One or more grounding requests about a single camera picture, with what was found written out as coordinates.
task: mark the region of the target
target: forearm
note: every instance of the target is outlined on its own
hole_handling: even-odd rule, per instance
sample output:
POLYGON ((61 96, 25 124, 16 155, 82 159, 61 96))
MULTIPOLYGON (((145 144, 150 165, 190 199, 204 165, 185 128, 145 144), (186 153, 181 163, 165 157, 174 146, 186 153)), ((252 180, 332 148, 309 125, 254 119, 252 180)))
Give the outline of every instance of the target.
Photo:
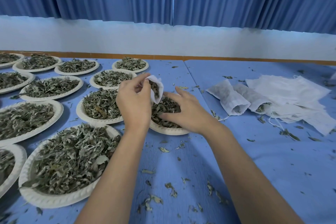
POLYGON ((242 223, 303 223, 227 127, 213 123, 204 137, 215 155, 242 223))
POLYGON ((146 133, 125 131, 75 224, 128 223, 146 133))

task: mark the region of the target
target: white paper plate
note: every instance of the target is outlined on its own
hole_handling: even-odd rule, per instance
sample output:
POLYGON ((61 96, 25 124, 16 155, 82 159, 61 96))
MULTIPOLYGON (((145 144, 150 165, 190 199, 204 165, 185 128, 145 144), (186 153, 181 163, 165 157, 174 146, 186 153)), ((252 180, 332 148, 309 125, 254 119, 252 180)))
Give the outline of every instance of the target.
MULTIPOLYGON (((132 79, 135 78, 137 76, 136 73, 134 73, 133 71, 130 71, 130 70, 126 70, 126 69, 109 69, 109 70, 104 70, 104 71, 116 71, 116 72, 123 72, 123 73, 128 73, 128 74, 131 74, 132 75, 132 79)), ((101 85, 98 85, 95 83, 94 81, 94 76, 97 75, 97 74, 100 74, 104 71, 101 71, 99 73, 95 73, 91 78, 90 78, 90 84, 92 86, 94 86, 95 88, 99 89, 99 88, 103 88, 104 90, 116 90, 116 89, 119 89, 119 85, 118 86, 101 86, 101 85)))
POLYGON ((13 86, 13 87, 9 87, 9 88, 5 88, 5 89, 0 90, 0 94, 4 94, 4 93, 7 93, 7 92, 18 90, 18 89, 26 86, 27 84, 31 83, 35 79, 35 74, 32 74, 32 73, 19 72, 19 74, 27 77, 28 79, 25 80, 24 82, 18 84, 18 85, 13 86))
POLYGON ((11 153, 13 153, 15 159, 15 164, 12 172, 0 186, 0 197, 2 197, 18 179, 21 169, 27 160, 27 153, 22 146, 17 144, 1 147, 0 150, 10 151, 11 153))
MULTIPOLYGON (((116 69, 119 69, 119 68, 116 68, 116 64, 117 64, 117 62, 120 62, 121 61, 121 59, 120 60, 117 60, 116 62, 114 62, 113 64, 112 64, 112 69, 113 70, 116 70, 116 69)), ((140 73, 140 72, 142 72, 142 71, 145 71, 147 68, 149 68, 149 64, 148 64, 148 62, 147 61, 145 61, 146 62, 146 66, 144 67, 144 68, 142 68, 142 69, 139 69, 139 70, 132 70, 132 72, 134 72, 134 73, 140 73)))
POLYGON ((90 62, 94 62, 95 63, 95 66, 91 69, 88 69, 88 70, 85 70, 85 71, 81 71, 81 72, 76 72, 76 73, 65 73, 65 72, 62 72, 61 70, 59 70, 59 66, 62 65, 63 63, 61 63, 60 65, 58 65, 57 67, 55 67, 55 72, 58 73, 58 74, 61 74, 61 75, 80 75, 80 74, 87 74, 87 73, 91 73, 92 71, 96 70, 97 68, 99 68, 99 63, 95 60, 92 60, 92 59, 87 59, 88 61, 90 62))
POLYGON ((28 72, 28 73, 37 73, 37 72, 43 72, 43 71, 47 71, 50 69, 53 69, 54 67, 58 66, 59 64, 62 63, 62 60, 59 57, 55 57, 55 56, 51 56, 53 57, 55 60, 57 60, 57 63, 49 66, 49 67, 44 67, 44 68, 38 68, 38 69, 23 69, 23 65, 22 65, 22 61, 20 62, 16 62, 13 65, 13 70, 17 71, 17 72, 28 72))
MULTIPOLYGON (((106 127, 106 131, 110 137, 120 135, 120 133, 116 129, 110 126, 106 127)), ((48 144, 50 142, 49 140, 54 138, 55 136, 56 135, 50 137, 48 140, 43 141, 28 157, 19 176, 19 187, 21 187, 21 185, 24 182, 31 179, 34 159, 36 158, 36 156, 38 156, 38 153, 44 147, 44 145, 48 144)), ((67 205, 72 205, 90 196, 99 179, 100 178, 98 178, 96 181, 86 186, 85 188, 82 188, 76 192, 72 192, 65 195, 49 195, 39 192, 38 190, 32 188, 20 188, 19 190, 23 198, 32 205, 41 208, 58 208, 67 205)))
POLYGON ((83 121, 86 121, 88 123, 91 123, 95 126, 97 125, 107 125, 107 124, 113 124, 113 123, 117 123, 117 122, 121 122, 124 120, 123 116, 120 116, 118 118, 114 118, 114 119, 107 119, 107 120, 101 120, 101 119, 94 119, 91 118, 89 116, 86 115, 84 107, 83 107, 83 102, 84 102, 84 98, 79 101, 77 107, 76 107, 76 114, 79 118, 81 118, 83 121))
MULTIPOLYGON (((51 96, 51 97, 44 97, 44 98, 32 98, 32 97, 29 97, 27 95, 21 95, 20 98, 23 99, 23 100, 26 100, 26 101, 33 101, 33 102, 39 102, 39 101, 47 101, 47 100, 55 100, 55 99, 59 99, 59 98, 64 98, 74 92, 76 92, 77 90, 79 90, 82 86, 83 86, 83 80, 79 77, 76 77, 76 76, 72 76, 72 75, 61 75, 61 76, 54 76, 54 77, 50 77, 50 78, 46 78, 46 79, 42 79, 42 81, 45 81, 45 80, 48 80, 48 79, 51 79, 51 78, 69 78, 70 80, 72 81, 75 81, 75 80, 78 80, 79 83, 78 85, 70 90, 70 91, 67 91, 65 93, 62 93, 62 94, 59 94, 59 95, 54 95, 54 96, 51 96)), ((26 93, 26 87, 24 87, 21 91, 20 91, 20 94, 23 94, 23 93, 26 93)))
MULTIPOLYGON (((19 102, 10 106, 6 106, 2 109, 0 109, 0 112, 4 112, 8 109, 23 105, 27 102, 19 102)), ((8 138, 5 140, 1 140, 0 141, 0 147, 1 146, 7 146, 7 145, 11 145, 11 144, 15 144, 17 142, 21 142, 23 140, 26 140, 30 137, 33 137, 39 133, 41 133, 42 131, 46 130, 48 127, 50 127, 51 125, 53 125, 62 115, 64 107, 60 102, 54 101, 54 100, 48 100, 48 101, 43 101, 43 102, 29 102, 35 105, 47 105, 47 104, 52 104, 53 105, 53 109, 54 109, 54 116, 51 117, 50 120, 48 120, 45 124, 43 124, 42 126, 40 126, 39 128, 36 128, 28 133, 25 133, 23 135, 17 136, 17 137, 12 137, 12 138, 8 138)))
POLYGON ((166 128, 166 127, 159 126, 152 120, 150 120, 149 127, 156 132, 159 132, 165 135, 171 135, 171 136, 179 136, 179 135, 185 135, 185 134, 190 133, 188 130, 184 128, 166 128))
POLYGON ((20 58, 15 60, 15 61, 12 61, 12 62, 0 64, 0 68, 10 67, 10 66, 14 65, 16 62, 22 61, 24 58, 26 58, 25 55, 20 54, 20 53, 9 53, 9 54, 14 54, 16 56, 19 56, 20 58))

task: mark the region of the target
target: left hand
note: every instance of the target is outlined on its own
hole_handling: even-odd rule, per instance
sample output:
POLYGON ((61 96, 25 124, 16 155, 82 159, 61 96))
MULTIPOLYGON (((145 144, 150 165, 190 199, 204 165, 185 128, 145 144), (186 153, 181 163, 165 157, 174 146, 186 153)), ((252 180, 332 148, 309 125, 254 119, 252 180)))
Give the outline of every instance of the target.
POLYGON ((152 116, 151 85, 146 77, 150 73, 141 74, 132 80, 121 82, 116 102, 124 118, 125 130, 145 130, 149 128, 152 116))

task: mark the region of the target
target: white wall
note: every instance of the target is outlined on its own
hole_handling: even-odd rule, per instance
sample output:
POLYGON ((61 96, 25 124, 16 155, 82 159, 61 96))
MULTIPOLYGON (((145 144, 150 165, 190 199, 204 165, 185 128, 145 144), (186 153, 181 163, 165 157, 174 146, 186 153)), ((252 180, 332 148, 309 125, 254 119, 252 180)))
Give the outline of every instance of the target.
POLYGON ((336 61, 336 35, 0 16, 0 50, 336 61))

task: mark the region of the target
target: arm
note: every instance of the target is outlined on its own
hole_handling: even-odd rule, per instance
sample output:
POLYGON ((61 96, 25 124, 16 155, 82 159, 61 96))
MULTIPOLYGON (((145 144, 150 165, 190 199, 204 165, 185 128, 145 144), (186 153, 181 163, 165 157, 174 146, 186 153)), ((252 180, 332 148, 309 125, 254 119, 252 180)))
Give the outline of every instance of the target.
POLYGON ((231 131, 206 112, 190 93, 165 93, 180 113, 161 118, 205 137, 210 145, 242 223, 303 223, 270 181, 242 149, 231 131))
POLYGON ((117 105, 125 132, 75 224, 128 223, 137 170, 151 120, 149 73, 121 83, 117 105))

